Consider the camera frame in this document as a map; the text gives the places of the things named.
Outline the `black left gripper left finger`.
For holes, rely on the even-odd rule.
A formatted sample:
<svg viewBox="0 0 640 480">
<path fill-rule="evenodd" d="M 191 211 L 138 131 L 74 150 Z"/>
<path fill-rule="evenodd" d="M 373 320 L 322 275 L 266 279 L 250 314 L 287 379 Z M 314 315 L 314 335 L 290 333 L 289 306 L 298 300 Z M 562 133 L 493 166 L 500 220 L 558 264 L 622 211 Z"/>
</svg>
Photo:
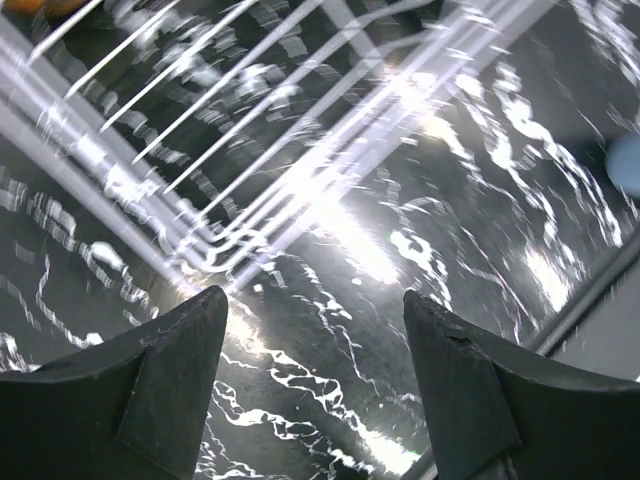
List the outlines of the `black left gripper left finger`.
<svg viewBox="0 0 640 480">
<path fill-rule="evenodd" d="M 2 478 L 192 478 L 227 316 L 212 286 L 99 345 L 2 373 Z"/>
</svg>

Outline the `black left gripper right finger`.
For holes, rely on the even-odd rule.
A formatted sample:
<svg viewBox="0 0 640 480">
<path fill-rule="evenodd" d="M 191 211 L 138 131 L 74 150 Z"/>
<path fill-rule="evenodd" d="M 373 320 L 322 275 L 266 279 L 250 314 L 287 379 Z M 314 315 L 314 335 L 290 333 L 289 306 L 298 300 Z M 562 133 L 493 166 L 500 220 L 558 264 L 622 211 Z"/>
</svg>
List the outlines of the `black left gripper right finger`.
<svg viewBox="0 0 640 480">
<path fill-rule="evenodd" d="M 638 478 L 638 383 L 540 356 L 413 290 L 403 304 L 439 478 Z"/>
</svg>

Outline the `light blue cup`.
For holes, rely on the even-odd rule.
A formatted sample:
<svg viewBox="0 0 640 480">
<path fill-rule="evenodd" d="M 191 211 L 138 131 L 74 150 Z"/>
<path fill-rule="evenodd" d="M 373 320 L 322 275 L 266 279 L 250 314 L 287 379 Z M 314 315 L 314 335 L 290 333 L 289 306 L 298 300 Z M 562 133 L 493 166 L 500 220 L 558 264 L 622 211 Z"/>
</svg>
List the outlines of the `light blue cup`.
<svg viewBox="0 0 640 480">
<path fill-rule="evenodd" d="M 640 196 L 640 138 L 628 134 L 616 139 L 609 147 L 606 173 L 613 186 L 623 194 Z"/>
</svg>

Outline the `white wire dish rack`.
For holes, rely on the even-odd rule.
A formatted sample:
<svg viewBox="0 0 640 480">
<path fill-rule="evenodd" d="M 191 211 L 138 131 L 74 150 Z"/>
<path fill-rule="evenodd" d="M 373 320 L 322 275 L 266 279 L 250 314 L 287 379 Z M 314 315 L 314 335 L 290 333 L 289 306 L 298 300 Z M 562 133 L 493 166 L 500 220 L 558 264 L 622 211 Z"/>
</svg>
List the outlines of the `white wire dish rack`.
<svg viewBox="0 0 640 480">
<path fill-rule="evenodd" d="M 1 5 L 1 238 L 47 232 L 110 274 L 76 202 L 160 274 L 233 285 L 319 226 L 397 281 L 340 200 L 519 13 L 513 1 Z"/>
</svg>

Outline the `red interior mug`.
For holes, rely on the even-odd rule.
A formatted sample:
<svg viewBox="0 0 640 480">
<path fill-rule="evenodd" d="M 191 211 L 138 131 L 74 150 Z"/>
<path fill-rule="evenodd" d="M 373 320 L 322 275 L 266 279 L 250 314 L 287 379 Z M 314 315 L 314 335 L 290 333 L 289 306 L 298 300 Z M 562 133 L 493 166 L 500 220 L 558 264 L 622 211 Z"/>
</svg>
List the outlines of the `red interior mug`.
<svg viewBox="0 0 640 480">
<path fill-rule="evenodd" d="M 4 9 L 30 16 L 43 13 L 45 16 L 60 17 L 74 13 L 86 3 L 87 0 L 6 0 Z"/>
</svg>

